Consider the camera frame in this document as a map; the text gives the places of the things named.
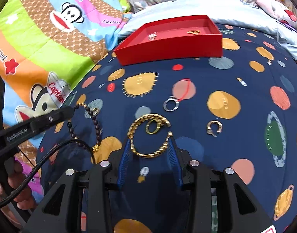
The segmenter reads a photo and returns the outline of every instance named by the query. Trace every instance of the colorful blanket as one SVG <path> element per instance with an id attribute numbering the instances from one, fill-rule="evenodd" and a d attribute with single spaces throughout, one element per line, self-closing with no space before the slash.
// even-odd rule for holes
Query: colorful blanket
<path id="1" fill-rule="evenodd" d="M 118 42 L 126 0 L 9 0 L 0 13 L 5 125 L 47 114 Z M 35 161 L 43 134 L 21 147 Z M 22 155 L 17 158 L 26 162 Z"/>

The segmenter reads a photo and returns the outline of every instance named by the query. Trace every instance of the yellow planet print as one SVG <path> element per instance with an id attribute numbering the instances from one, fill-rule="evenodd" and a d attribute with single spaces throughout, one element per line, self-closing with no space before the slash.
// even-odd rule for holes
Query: yellow planet print
<path id="1" fill-rule="evenodd" d="M 290 185 L 288 189 L 284 190 L 278 197 L 275 205 L 274 220 L 277 221 L 290 208 L 293 197 L 294 186 Z"/>
<path id="2" fill-rule="evenodd" d="M 94 68 L 92 68 L 92 71 L 94 72 L 94 71 L 98 70 L 101 66 L 102 65 L 99 65 L 99 64 L 95 65 Z"/>
<path id="3" fill-rule="evenodd" d="M 224 91 L 215 91 L 209 95 L 207 106 L 212 114 L 224 119 L 234 118 L 241 110 L 240 102 Z"/>
<path id="4" fill-rule="evenodd" d="M 240 49 L 240 45 L 233 39 L 223 38 L 222 39 L 222 47 L 227 50 L 238 50 Z"/>
<path id="5" fill-rule="evenodd" d="M 85 94 L 82 94 L 82 95 L 78 98 L 76 104 L 84 103 L 85 100 L 86 100 L 86 95 L 85 95 Z"/>
<path id="6" fill-rule="evenodd" d="M 250 32 L 248 32 L 247 33 L 249 36 L 251 36 L 251 37 L 256 37 L 256 35 L 254 34 L 254 33 L 250 33 Z"/>
<path id="7" fill-rule="evenodd" d="M 250 61 L 250 67 L 252 67 L 255 71 L 259 73 L 265 71 L 265 67 L 256 61 Z"/>
<path id="8" fill-rule="evenodd" d="M 55 133 L 58 133 L 62 129 L 63 124 L 64 124 L 64 121 L 57 124 L 55 128 Z"/>
<path id="9" fill-rule="evenodd" d="M 269 60 L 275 59 L 274 56 L 269 51 L 267 51 L 264 47 L 257 47 L 256 51 L 263 57 L 268 58 Z"/>
<path id="10" fill-rule="evenodd" d="M 110 74 L 110 76 L 108 77 L 107 80 L 108 81 L 117 80 L 117 79 L 123 77 L 124 74 L 125 74 L 125 69 L 123 69 L 123 68 L 119 69 L 119 70 L 113 72 L 112 74 Z"/>
<path id="11" fill-rule="evenodd" d="M 114 227 L 115 233 L 152 233 L 143 223 L 133 219 L 122 219 Z"/>
<path id="12" fill-rule="evenodd" d="M 127 97 L 146 95 L 153 89 L 155 81 L 157 81 L 156 77 L 158 77 L 157 73 L 149 72 L 127 78 L 123 83 L 124 94 Z"/>
<path id="13" fill-rule="evenodd" d="M 93 153 L 96 164 L 107 160 L 110 153 L 121 149 L 122 143 L 116 137 L 106 137 L 102 140 L 99 150 Z"/>

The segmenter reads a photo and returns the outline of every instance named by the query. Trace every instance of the jewelry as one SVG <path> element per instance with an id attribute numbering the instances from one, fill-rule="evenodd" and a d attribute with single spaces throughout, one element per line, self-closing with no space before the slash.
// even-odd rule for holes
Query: jewelry
<path id="1" fill-rule="evenodd" d="M 151 41 L 155 40 L 156 37 L 157 37 L 157 32 L 154 32 L 148 36 L 148 40 L 151 40 Z"/>
<path id="2" fill-rule="evenodd" d="M 155 121 L 155 122 L 157 123 L 157 127 L 156 127 L 156 129 L 155 129 L 153 132 L 150 132 L 150 131 L 149 131 L 149 125 L 150 125 L 151 122 L 153 122 L 153 121 Z M 152 120 L 150 120 L 150 121 L 147 123 L 146 127 L 145 127 L 145 131 L 146 131 L 147 134 L 155 134 L 155 133 L 157 133 L 157 132 L 159 131 L 159 129 L 160 129 L 160 124 L 157 122 L 156 119 L 152 119 Z"/>
<path id="3" fill-rule="evenodd" d="M 213 131 L 212 131 L 212 129 L 211 129 L 211 124 L 213 124 L 213 123 L 216 123 L 217 125 L 219 125 L 219 129 L 216 131 L 217 133 L 221 133 L 223 126 L 222 126 L 222 123 L 219 122 L 219 121 L 210 121 L 210 122 L 208 122 L 208 124 L 207 124 L 207 133 L 208 133 L 209 135 L 212 135 L 212 136 L 214 136 L 214 137 L 217 137 L 217 136 L 213 133 Z"/>
<path id="4" fill-rule="evenodd" d="M 93 124 L 95 125 L 95 129 L 96 129 L 96 136 L 97 136 L 97 143 L 92 147 L 92 151 L 93 152 L 97 152 L 99 149 L 99 146 L 101 144 L 101 131 L 100 131 L 100 125 L 98 124 L 98 120 L 97 120 L 97 114 L 99 114 L 100 110 L 98 108 L 94 108 L 93 110 L 90 109 L 89 106 L 87 106 L 87 104 L 85 103 L 78 103 L 75 105 L 74 110 L 78 109 L 80 106 L 83 106 L 86 111 L 88 112 L 88 114 L 91 116 L 91 119 L 93 121 Z M 76 134 L 74 133 L 74 128 L 72 128 L 72 123 L 71 123 L 72 119 L 68 120 L 68 128 L 69 128 L 69 133 L 71 134 L 71 138 L 73 139 L 78 139 L 78 137 L 76 136 Z"/>
<path id="5" fill-rule="evenodd" d="M 168 139 L 170 137 L 172 137 L 172 135 L 173 135 L 172 132 L 169 131 L 165 142 L 162 144 L 162 146 L 157 151 L 155 151 L 153 153 L 142 154 L 142 153 L 137 152 L 137 150 L 135 149 L 134 144 L 133 144 L 133 136 L 134 136 L 135 130 L 138 128 L 138 126 L 141 123 L 143 123 L 149 119 L 154 119 L 157 122 L 157 124 L 159 124 L 159 126 L 171 127 L 170 122 L 165 117 L 158 115 L 158 114 L 146 114 L 146 115 L 141 116 L 140 118 L 138 118 L 137 120 L 135 120 L 133 122 L 133 124 L 130 126 L 130 128 L 128 130 L 127 137 L 130 139 L 131 151 L 135 155 L 142 157 L 142 158 L 155 158 L 158 155 L 161 155 L 168 148 Z"/>
<path id="6" fill-rule="evenodd" d="M 199 30 L 197 30 L 197 31 L 188 31 L 187 33 L 188 33 L 188 34 L 197 35 L 197 34 L 200 33 L 200 31 L 199 31 Z"/>
<path id="7" fill-rule="evenodd" d="M 169 109 L 167 108 L 167 103 L 168 103 L 169 101 L 174 101 L 174 102 L 175 102 L 175 107 L 174 107 L 174 109 L 169 110 Z M 169 99 L 166 100 L 166 101 L 164 102 L 164 110 L 165 110 L 165 111 L 172 112 L 172 111 L 175 111 L 178 107 L 179 107 L 179 100 L 178 100 L 175 96 L 173 96 L 173 95 L 171 95 L 171 96 L 169 97 Z"/>

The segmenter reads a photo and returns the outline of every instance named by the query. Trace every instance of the silver ring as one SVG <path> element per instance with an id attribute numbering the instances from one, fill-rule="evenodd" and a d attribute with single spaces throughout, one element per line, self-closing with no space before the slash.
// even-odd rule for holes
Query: silver ring
<path id="1" fill-rule="evenodd" d="M 175 107 L 174 107 L 174 109 L 172 109 L 172 110 L 169 110 L 169 109 L 167 108 L 167 103 L 168 103 L 169 101 L 174 101 L 174 102 L 175 102 Z M 164 102 L 164 110 L 165 110 L 165 111 L 172 112 L 172 111 L 175 111 L 178 107 L 179 107 L 179 101 L 178 101 L 177 98 L 176 98 L 175 96 L 173 96 L 173 95 L 171 95 L 170 98 Z"/>

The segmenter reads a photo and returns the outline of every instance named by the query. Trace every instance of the red string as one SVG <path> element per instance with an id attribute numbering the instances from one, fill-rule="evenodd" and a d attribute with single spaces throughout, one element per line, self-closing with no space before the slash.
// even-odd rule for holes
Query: red string
<path id="1" fill-rule="evenodd" d="M 182 80 L 186 80 L 186 81 L 188 81 L 188 83 L 187 83 L 187 89 L 186 89 L 185 93 L 183 94 L 183 96 L 180 99 L 178 99 L 179 102 L 181 100 L 183 100 L 183 98 L 187 95 L 188 90 L 189 90 L 189 85 L 190 85 L 190 79 L 182 79 Z"/>

